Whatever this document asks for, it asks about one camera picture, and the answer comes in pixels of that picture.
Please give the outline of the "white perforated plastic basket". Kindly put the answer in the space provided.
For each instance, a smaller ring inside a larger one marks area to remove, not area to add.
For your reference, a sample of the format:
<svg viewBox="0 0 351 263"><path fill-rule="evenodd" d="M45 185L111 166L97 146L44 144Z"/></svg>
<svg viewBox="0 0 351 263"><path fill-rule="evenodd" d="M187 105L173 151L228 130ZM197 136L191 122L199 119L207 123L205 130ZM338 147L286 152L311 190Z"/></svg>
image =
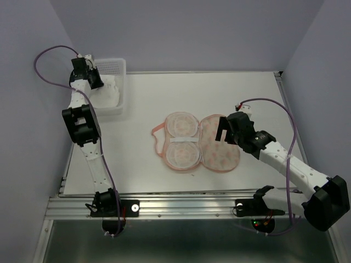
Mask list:
<svg viewBox="0 0 351 263"><path fill-rule="evenodd" d="M126 96L124 59L98 59L79 55L71 60L69 85L73 88L69 106L76 108L90 103L97 116L120 115Z"/></svg>

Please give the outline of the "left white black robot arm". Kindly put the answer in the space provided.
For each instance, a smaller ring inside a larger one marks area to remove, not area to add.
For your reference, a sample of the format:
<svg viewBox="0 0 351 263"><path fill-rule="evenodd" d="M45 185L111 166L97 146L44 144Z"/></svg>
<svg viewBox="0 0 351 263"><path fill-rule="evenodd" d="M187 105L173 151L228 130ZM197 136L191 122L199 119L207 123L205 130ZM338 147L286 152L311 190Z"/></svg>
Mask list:
<svg viewBox="0 0 351 263"><path fill-rule="evenodd" d="M94 217L120 217L122 202L107 167L102 150L101 130L88 93L104 86L99 71L90 55L78 54L71 60L73 70L69 78L71 101L62 117L69 136L76 144L88 164L94 199L86 207Z"/></svg>

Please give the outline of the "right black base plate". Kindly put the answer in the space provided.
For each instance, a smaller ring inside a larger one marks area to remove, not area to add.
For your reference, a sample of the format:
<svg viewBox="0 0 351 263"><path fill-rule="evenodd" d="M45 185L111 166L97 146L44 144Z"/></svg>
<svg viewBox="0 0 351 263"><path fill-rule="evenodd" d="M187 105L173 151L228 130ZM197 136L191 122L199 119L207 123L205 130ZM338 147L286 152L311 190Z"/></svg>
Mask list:
<svg viewBox="0 0 351 263"><path fill-rule="evenodd" d="M285 212L278 209L269 209L261 198L236 199L233 214L245 216L283 216Z"/></svg>

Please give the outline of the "floral mesh laundry bag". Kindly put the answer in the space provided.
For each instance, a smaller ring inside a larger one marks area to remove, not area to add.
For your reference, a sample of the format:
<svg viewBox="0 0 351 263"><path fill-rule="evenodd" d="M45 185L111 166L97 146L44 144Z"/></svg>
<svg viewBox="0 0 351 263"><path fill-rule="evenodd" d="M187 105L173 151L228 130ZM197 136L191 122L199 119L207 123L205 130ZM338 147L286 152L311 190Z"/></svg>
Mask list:
<svg viewBox="0 0 351 263"><path fill-rule="evenodd" d="M172 170L188 171L202 165L216 173L227 173L240 163L240 150L216 140L219 119L210 115L198 120L187 112L174 112L151 130L155 152Z"/></svg>

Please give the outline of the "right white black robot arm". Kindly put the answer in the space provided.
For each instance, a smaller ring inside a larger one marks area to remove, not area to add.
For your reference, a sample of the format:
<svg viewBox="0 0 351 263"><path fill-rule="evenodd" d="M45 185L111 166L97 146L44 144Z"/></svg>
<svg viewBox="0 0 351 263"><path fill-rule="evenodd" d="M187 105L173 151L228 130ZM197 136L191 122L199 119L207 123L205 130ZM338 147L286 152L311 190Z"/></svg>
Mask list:
<svg viewBox="0 0 351 263"><path fill-rule="evenodd" d="M235 112L220 117L216 141L236 145L262 163L284 175L298 192L278 190L273 186L258 189L252 198L235 203L237 216L283 215L291 212L302 216L317 230L327 231L350 210L346 181L340 176L327 176L288 154L266 131L255 131L248 114Z"/></svg>

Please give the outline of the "aluminium mounting rail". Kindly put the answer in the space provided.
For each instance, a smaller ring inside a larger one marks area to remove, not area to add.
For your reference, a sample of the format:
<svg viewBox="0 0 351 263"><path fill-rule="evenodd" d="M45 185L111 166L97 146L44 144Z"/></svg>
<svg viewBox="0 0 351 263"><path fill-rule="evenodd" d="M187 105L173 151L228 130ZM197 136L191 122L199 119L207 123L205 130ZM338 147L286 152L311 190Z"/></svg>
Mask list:
<svg viewBox="0 0 351 263"><path fill-rule="evenodd" d="M168 194L124 194L122 200L139 201L137 220L167 219L233 219L232 212L238 199L253 197L254 190L229 192L195 192ZM85 206L92 196L50 198L44 218L46 220L93 220Z"/></svg>

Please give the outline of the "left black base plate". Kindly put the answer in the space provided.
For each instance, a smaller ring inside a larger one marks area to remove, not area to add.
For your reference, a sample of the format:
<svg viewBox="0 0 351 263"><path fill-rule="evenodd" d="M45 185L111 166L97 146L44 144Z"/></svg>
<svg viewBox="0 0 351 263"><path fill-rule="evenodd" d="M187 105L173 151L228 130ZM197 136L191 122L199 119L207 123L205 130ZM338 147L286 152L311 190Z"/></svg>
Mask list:
<svg viewBox="0 0 351 263"><path fill-rule="evenodd" d="M113 218L117 217L117 207L113 205L111 208L98 208L96 205L86 204L90 211L90 217L93 218ZM137 199L122 199L120 204L120 217L137 218L140 211L140 201Z"/></svg>

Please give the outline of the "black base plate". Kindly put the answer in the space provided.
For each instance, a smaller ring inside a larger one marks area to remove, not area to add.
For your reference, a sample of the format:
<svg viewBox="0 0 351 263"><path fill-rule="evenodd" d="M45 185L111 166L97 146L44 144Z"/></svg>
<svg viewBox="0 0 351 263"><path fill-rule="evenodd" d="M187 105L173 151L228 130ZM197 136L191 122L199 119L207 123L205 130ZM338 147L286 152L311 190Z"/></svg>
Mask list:
<svg viewBox="0 0 351 263"><path fill-rule="evenodd" d="M113 218L117 217L117 207L113 205L111 208L98 208L96 205L86 204L90 211L90 217L93 218ZM137 199L122 199L120 204L120 217L137 218L140 211L140 201Z"/></svg>
<svg viewBox="0 0 351 263"><path fill-rule="evenodd" d="M269 209L261 198L236 199L233 214L245 216L283 216L285 212L278 209Z"/></svg>

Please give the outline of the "white bra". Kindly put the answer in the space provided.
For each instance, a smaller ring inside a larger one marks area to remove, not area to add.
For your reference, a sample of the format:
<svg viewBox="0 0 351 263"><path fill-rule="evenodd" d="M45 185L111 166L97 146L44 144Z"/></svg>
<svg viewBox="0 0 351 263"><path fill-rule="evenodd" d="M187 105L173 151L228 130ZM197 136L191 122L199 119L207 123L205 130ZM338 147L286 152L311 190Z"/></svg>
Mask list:
<svg viewBox="0 0 351 263"><path fill-rule="evenodd" d="M120 91L122 79L115 75L101 75L104 86L91 90L89 94L90 102L94 108L108 109L115 108L120 102Z"/></svg>

